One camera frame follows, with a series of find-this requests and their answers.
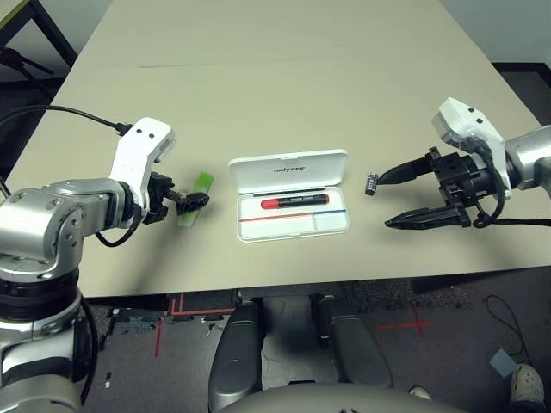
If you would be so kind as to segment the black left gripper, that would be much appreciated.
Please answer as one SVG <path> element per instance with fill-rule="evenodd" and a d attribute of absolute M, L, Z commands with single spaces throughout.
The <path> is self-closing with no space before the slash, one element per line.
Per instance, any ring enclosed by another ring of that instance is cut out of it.
<path fill-rule="evenodd" d="M 176 204 L 178 213 L 192 213 L 202 209 L 210 197 L 205 193 L 193 193 L 181 195 L 173 189 L 175 184 L 168 176 L 152 172 L 147 185 L 149 195 L 149 212 L 142 223 L 150 225 L 164 220 L 169 208 L 164 205 L 164 200 L 171 200 Z"/>

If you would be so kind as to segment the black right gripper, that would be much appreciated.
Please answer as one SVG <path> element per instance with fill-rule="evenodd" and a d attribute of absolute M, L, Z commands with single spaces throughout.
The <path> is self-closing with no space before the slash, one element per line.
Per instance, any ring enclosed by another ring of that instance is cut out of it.
<path fill-rule="evenodd" d="M 493 225 L 500 215 L 500 174 L 494 166 L 492 152 L 488 146 L 475 146 L 474 153 L 486 164 L 488 178 L 483 189 L 487 194 L 498 196 L 494 211 L 489 214 L 479 203 L 475 179 L 481 172 L 466 157 L 458 153 L 442 156 L 436 147 L 429 149 L 427 157 L 421 157 L 398 166 L 380 175 L 380 185 L 397 185 L 409 182 L 431 173 L 435 173 L 439 191 L 446 206 L 439 208 L 421 208 L 393 217 L 385 226 L 394 229 L 433 229 L 459 225 L 463 228 L 473 225 L 486 228 Z"/>

